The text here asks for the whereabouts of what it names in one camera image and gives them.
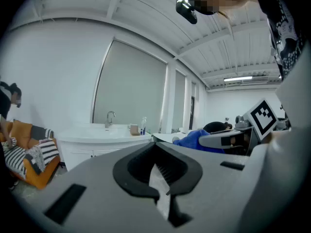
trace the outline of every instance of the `blue cloth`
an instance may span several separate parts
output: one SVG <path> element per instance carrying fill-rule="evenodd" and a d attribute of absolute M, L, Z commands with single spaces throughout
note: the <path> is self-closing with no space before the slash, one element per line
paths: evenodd
<path fill-rule="evenodd" d="M 201 146 L 199 143 L 199 138 L 203 135 L 210 135 L 210 134 L 207 133 L 205 130 L 192 131 L 185 138 L 174 141 L 173 144 L 195 150 L 213 153 L 225 153 L 223 149 L 213 149 Z"/>

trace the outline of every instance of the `person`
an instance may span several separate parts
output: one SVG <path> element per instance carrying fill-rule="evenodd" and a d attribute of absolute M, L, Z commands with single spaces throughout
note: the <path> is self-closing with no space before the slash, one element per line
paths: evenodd
<path fill-rule="evenodd" d="M 21 106 L 21 90 L 18 88 L 16 83 L 13 83 L 9 86 L 5 82 L 0 82 L 0 129 L 10 149 L 13 147 L 13 144 L 6 128 L 6 117 L 11 108 L 11 104 L 16 104 L 18 108 Z M 18 184 L 18 179 L 11 176 L 9 169 L 5 164 L 2 144 L 0 144 L 0 148 L 0 158 L 2 159 L 0 165 L 2 165 L 2 176 L 4 178 L 4 182 L 12 191 Z"/>
<path fill-rule="evenodd" d="M 284 80 L 295 66 L 306 41 L 310 40 L 308 23 L 305 23 L 303 12 L 309 7 L 309 0 L 194 0 L 202 11 L 208 9 L 221 15 L 229 13 L 232 8 L 245 5 L 248 1 L 259 3 L 268 17 L 272 46 L 276 52 L 275 59 Z"/>
<path fill-rule="evenodd" d="M 232 129 L 232 124 L 230 123 L 222 123 L 222 122 L 211 122 L 205 125 L 203 128 L 207 133 L 214 133 L 214 132 L 219 132 L 219 131 L 224 131 L 224 130 L 231 130 Z"/>

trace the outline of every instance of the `orange sofa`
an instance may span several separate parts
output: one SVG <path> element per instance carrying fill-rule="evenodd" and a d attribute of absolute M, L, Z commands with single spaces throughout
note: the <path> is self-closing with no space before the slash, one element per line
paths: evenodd
<path fill-rule="evenodd" d="M 24 148 L 24 149 L 31 149 L 34 145 L 39 144 L 38 139 L 31 138 L 32 135 L 32 124 L 29 123 L 23 123 L 18 120 L 15 120 L 14 122 L 7 122 L 7 130 L 11 137 L 15 137 L 17 140 L 17 146 Z M 5 142 L 5 138 L 2 133 L 0 133 L 0 141 Z M 50 177 L 52 176 L 53 172 L 57 168 L 60 157 L 57 155 L 54 157 L 45 167 L 44 172 L 40 173 L 39 175 L 36 174 L 34 169 L 32 168 L 30 162 L 27 159 L 23 160 L 24 166 L 27 170 L 26 172 L 26 179 L 23 179 L 19 174 L 12 172 L 15 176 L 17 176 L 19 179 L 24 180 L 25 182 L 34 185 L 38 189 L 43 189 L 46 187 Z"/>

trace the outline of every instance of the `floor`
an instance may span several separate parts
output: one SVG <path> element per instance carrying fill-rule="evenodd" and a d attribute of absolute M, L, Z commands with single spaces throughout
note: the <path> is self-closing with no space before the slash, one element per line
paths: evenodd
<path fill-rule="evenodd" d="M 52 180 L 57 179 L 60 175 L 67 172 L 65 167 L 59 166 Z M 32 200 L 36 197 L 39 190 L 35 188 L 33 185 L 30 185 L 24 181 L 19 181 L 18 185 L 13 190 L 13 194 L 25 199 L 29 204 L 31 204 Z"/>

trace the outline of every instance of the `faucet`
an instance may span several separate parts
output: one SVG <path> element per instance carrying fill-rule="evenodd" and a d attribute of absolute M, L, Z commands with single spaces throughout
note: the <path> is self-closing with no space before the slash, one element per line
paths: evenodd
<path fill-rule="evenodd" d="M 105 122 L 105 128 L 109 128 L 109 125 L 112 124 L 112 118 L 111 118 L 111 122 L 109 122 L 109 114 L 112 113 L 113 114 L 113 117 L 116 117 L 116 113 L 114 113 L 113 111 L 109 111 L 107 113 L 107 120 Z"/>

